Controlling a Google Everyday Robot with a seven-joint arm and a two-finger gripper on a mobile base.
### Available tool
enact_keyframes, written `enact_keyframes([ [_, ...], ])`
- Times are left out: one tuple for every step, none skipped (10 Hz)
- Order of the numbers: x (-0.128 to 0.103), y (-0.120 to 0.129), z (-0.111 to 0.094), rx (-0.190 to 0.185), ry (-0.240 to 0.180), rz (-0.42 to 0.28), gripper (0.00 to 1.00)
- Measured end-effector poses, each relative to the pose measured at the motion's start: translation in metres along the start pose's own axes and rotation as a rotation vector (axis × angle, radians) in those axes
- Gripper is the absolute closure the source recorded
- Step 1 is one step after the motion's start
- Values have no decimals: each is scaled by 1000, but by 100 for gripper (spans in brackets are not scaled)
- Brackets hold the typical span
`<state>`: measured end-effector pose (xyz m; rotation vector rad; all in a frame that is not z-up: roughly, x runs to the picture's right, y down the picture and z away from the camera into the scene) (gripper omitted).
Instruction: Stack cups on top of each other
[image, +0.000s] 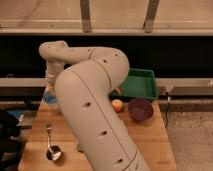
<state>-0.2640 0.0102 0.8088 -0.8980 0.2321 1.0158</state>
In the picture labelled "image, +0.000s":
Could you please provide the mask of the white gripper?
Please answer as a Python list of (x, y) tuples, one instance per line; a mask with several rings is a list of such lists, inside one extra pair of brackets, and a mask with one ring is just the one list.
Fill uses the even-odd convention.
[(53, 89), (59, 74), (64, 70), (64, 62), (46, 62), (45, 78), (49, 89)]

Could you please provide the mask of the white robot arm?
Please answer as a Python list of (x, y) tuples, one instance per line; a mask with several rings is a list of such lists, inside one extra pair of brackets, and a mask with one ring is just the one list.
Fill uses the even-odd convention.
[(129, 72), (127, 56), (110, 47), (45, 42), (46, 79), (94, 171), (151, 171), (108, 94)]

